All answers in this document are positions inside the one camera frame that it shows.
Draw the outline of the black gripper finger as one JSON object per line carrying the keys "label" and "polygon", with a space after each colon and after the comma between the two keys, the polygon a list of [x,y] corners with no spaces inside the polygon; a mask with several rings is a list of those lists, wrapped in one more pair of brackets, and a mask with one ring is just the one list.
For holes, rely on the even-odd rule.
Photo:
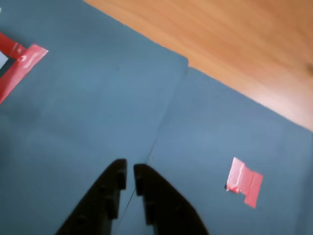
{"label": "black gripper finger", "polygon": [[98,177],[56,232],[58,235],[110,235],[126,189],[127,160],[113,161]]}
{"label": "black gripper finger", "polygon": [[142,197],[145,220],[156,235],[208,235],[194,207],[157,171],[134,165],[137,196]]}

